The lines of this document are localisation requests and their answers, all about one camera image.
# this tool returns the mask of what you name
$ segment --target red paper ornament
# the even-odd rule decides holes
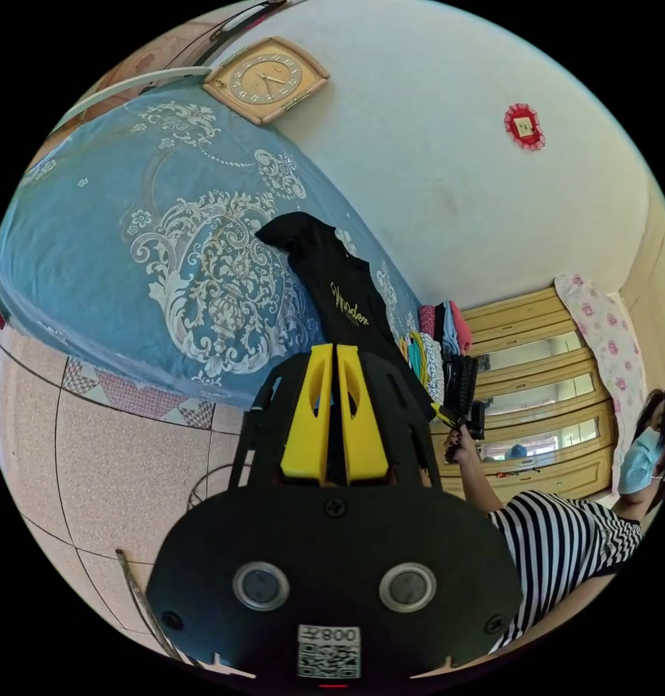
[[[504,126],[513,142],[522,149],[534,152],[545,147],[545,134],[540,127],[540,119],[528,104],[512,104],[506,110]]]

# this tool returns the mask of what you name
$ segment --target black and white striped shirt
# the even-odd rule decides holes
[[[490,652],[520,637],[583,581],[616,573],[642,540],[638,522],[599,503],[539,491],[519,493],[489,517],[506,538],[524,595]]]

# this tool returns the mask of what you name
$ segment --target hand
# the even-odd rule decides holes
[[[269,98],[272,99],[272,91],[269,89],[269,82],[267,81],[267,75],[260,75],[260,78],[262,79],[262,82],[265,84],[265,87],[267,88],[267,94],[269,95]]]
[[[452,457],[454,463],[462,465],[475,462],[478,463],[480,461],[475,441],[472,439],[465,426],[461,426],[460,431],[452,430],[446,438],[446,448],[456,444],[458,448],[453,453]]]
[[[272,82],[278,82],[280,85],[286,84],[283,80],[277,80],[276,78],[271,78],[269,75],[261,75],[260,77],[265,81],[271,80]]]

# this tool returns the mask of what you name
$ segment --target screw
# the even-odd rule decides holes
[[[182,619],[174,611],[163,612],[163,623],[173,631],[181,631],[184,627]]]
[[[484,632],[493,636],[495,633],[499,633],[504,629],[504,617],[501,614],[491,617],[490,620],[484,625]]]
[[[323,509],[328,517],[342,517],[347,512],[347,503],[339,498],[330,498],[330,500],[325,501]]]

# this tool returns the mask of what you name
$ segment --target face mask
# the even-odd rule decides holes
[[[622,460],[618,490],[622,495],[636,493],[650,485],[654,477],[653,470],[661,458],[663,448],[659,447],[661,436],[652,428],[646,428],[632,443],[629,452]]]

